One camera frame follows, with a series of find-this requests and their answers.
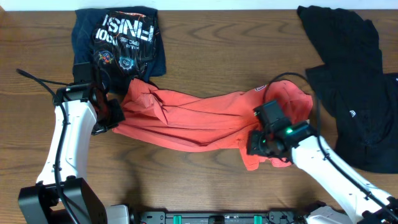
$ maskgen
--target red cloth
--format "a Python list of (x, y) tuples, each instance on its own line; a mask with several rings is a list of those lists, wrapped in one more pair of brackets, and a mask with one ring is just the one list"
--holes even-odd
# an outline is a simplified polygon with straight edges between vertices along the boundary
[[(244, 165), (255, 170), (268, 158), (249, 156), (246, 145), (249, 132), (261, 127), (253, 109), (276, 99), (293, 123), (308, 119), (312, 97), (289, 81), (273, 83), (248, 92), (238, 91), (224, 96), (198, 98), (158, 88), (133, 79), (122, 102), (125, 121), (114, 128), (115, 133), (130, 138), (185, 152), (239, 148)], [(273, 166), (284, 167), (279, 159), (270, 159)]]

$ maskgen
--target clothing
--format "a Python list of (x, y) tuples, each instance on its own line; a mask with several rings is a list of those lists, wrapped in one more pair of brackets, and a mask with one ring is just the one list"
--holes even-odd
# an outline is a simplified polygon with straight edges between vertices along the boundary
[[(276, 99), (293, 123), (308, 119), (312, 97), (292, 82), (273, 83), (264, 99), (265, 87), (212, 98), (198, 98), (158, 88), (134, 79), (121, 106), (125, 121), (115, 133), (179, 151), (205, 152), (239, 148), (244, 165), (255, 170), (265, 157), (247, 155), (249, 132), (260, 128), (253, 109)], [(273, 166), (283, 167), (279, 159)]]
[(363, 170), (397, 173), (397, 88), (383, 74), (373, 23), (344, 9), (300, 6), (297, 13), (325, 63), (306, 73), (323, 106), (336, 118), (336, 153)]
[(110, 92), (125, 95), (132, 78), (148, 82), (149, 77), (166, 73), (157, 10), (121, 7), (75, 12), (74, 64), (99, 66)]

